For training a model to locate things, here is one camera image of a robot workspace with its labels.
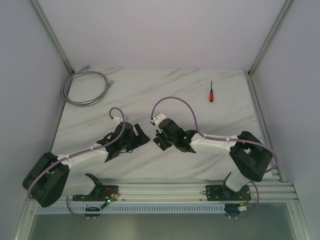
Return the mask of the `black fuse box base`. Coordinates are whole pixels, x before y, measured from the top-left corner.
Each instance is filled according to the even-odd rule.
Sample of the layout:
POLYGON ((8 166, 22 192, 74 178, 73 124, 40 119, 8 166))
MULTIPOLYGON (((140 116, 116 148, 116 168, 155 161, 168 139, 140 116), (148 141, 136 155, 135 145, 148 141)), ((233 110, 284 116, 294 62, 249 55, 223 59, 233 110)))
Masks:
POLYGON ((170 142, 166 140, 161 140, 160 138, 154 138, 153 142, 162 150, 165 151, 166 149, 170 148, 172 145, 170 142))

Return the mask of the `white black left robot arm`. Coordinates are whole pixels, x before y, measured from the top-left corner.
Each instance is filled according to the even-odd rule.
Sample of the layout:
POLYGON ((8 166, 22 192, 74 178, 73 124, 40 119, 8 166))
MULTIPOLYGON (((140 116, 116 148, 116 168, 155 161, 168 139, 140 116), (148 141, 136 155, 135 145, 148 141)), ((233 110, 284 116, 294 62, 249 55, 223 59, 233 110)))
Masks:
POLYGON ((139 124, 121 122, 114 132, 98 140, 86 153, 73 157, 44 153, 24 178, 22 186, 44 208, 64 197, 105 201, 108 188, 89 172, 89 168, 111 161, 122 153, 132 153, 149 141, 139 124))

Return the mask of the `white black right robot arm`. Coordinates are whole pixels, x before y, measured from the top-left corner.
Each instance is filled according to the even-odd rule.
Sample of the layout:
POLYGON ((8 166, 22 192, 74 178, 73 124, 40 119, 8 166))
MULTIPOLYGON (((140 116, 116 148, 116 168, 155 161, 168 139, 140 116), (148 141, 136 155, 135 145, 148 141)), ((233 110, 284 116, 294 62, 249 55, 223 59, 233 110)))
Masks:
POLYGON ((221 187, 223 197, 234 199, 249 182, 260 182, 273 158, 269 149, 248 131, 238 136, 201 135, 197 130, 184 131, 172 119, 159 114, 151 119, 157 126, 153 141, 163 150, 174 146, 183 153, 213 153, 230 156, 237 169, 229 173, 221 187))

